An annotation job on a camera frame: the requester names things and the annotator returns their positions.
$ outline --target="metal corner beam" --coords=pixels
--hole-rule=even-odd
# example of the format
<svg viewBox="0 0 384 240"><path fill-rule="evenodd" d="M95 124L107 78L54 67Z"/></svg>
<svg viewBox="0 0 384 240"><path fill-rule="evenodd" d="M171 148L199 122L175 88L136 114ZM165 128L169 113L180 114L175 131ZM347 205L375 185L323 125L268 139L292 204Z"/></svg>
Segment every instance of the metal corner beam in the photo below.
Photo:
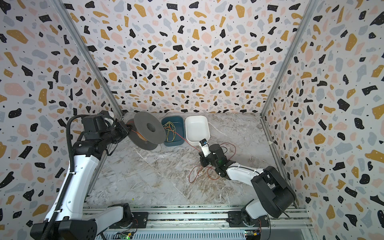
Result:
<svg viewBox="0 0 384 240"><path fill-rule="evenodd" d="M101 71L96 65L96 62L93 60L91 54L88 51L87 46L83 42L80 33L78 32L75 24L73 23L69 13L64 7L64 4L62 0L51 0L52 5L56 9L57 13L59 14L60 18L65 24L65 27L71 34L73 40L75 41L77 47L79 48L80 52L83 54L86 62L88 63L89 67L93 71L93 73L96 75L96 78L99 80L99 83L101 87L103 88L103 91L109 101L111 102L112 105L112 110L113 113L115 114L115 117L117 119L121 119L123 116L123 112L120 109L119 104L117 103L115 97L112 94L111 89L109 88L108 84L104 81L104 76L101 74Z"/></svg>
<svg viewBox="0 0 384 240"><path fill-rule="evenodd" d="M287 52L285 59L283 61L283 64L280 68L280 71L277 74L276 81L273 83L271 91L269 92L267 100L265 101L265 104L263 106L263 110L261 112L262 117L266 115L266 113L268 111L268 107L273 100L273 96L277 92L277 89L280 86L280 83L283 81L283 76L285 75L285 73L288 69L288 66L289 66L289 64L293 58L293 55L295 54L295 51L296 51L296 49L300 43L301 37L303 36L305 30L307 29L307 25L308 25L310 19L312 18L313 12L314 12L318 2L319 2L319 0L309 0L309 3L307 5L307 8L305 9L305 12L303 15L303 19L301 20L300 25L297 29L297 33L293 38L292 44L289 47L288 52Z"/></svg>

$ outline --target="white plastic container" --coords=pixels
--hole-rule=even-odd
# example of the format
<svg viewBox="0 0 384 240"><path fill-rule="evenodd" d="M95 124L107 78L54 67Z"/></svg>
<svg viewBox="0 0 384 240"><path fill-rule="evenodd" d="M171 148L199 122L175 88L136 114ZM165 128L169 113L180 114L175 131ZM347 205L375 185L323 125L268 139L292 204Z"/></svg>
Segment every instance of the white plastic container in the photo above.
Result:
<svg viewBox="0 0 384 240"><path fill-rule="evenodd" d="M204 138L208 141L209 134L208 120L205 116L190 116L185 119L185 137L192 146L198 146Z"/></svg>

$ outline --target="black mounting plate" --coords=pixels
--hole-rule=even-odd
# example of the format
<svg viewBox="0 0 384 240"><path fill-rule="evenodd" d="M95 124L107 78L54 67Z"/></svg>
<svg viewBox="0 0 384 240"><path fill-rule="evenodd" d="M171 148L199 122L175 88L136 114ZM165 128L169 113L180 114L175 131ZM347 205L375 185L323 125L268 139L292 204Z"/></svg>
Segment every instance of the black mounting plate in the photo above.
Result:
<svg viewBox="0 0 384 240"><path fill-rule="evenodd" d="M132 212L133 214L133 226L130 230L134 231L136 228L146 228L148 220L148 212ZM121 229L117 224L112 224L109 228Z"/></svg>
<svg viewBox="0 0 384 240"><path fill-rule="evenodd" d="M269 227L268 219L265 220L265 217L266 217L266 215L261 216L258 219L262 223L262 227ZM245 224L243 224L243 221L241 218L241 211L229 211L228 212L228 219L233 219L232 221L229 221L229 227L248 227ZM260 224L257 223L254 227L258 228L258 227L260 227Z"/></svg>

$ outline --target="terrazzo wallpaper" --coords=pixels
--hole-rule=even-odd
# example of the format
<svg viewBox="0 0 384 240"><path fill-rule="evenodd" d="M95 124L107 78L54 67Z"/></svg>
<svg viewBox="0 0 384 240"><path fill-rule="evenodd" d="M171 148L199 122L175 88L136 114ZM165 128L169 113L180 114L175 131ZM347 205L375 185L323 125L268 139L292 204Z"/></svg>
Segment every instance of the terrazzo wallpaper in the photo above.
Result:
<svg viewBox="0 0 384 240"><path fill-rule="evenodd" d="M126 112L258 112L305 0L64 0Z"/></svg>
<svg viewBox="0 0 384 240"><path fill-rule="evenodd" d="M383 11L383 1L319 1L268 106L319 239L384 239Z"/></svg>
<svg viewBox="0 0 384 240"><path fill-rule="evenodd" d="M24 240L63 183L68 118L111 109L51 2L0 8L0 239Z"/></svg>

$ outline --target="marble table surface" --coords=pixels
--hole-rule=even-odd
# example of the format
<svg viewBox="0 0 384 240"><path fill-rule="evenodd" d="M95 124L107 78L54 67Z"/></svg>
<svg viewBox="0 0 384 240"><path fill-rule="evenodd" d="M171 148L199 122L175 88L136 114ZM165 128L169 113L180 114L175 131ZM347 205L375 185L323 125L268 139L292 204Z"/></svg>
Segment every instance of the marble table surface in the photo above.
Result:
<svg viewBox="0 0 384 240"><path fill-rule="evenodd" d="M135 113L127 113L124 121ZM253 113L153 113L161 120L166 116L204 115L208 119L209 143L230 142L236 146L231 159L255 168L276 167L266 140L260 117ZM228 148L227 158L235 149ZM188 175L200 165L197 150L184 142L180 146L158 145L155 150L138 148L127 137L112 156L107 157L86 205L111 205L128 202L130 205L245 205L257 198L252 186L224 178L212 180L207 170L200 171L194 183ZM200 167L191 173L191 180ZM212 178L218 175L209 170Z"/></svg>

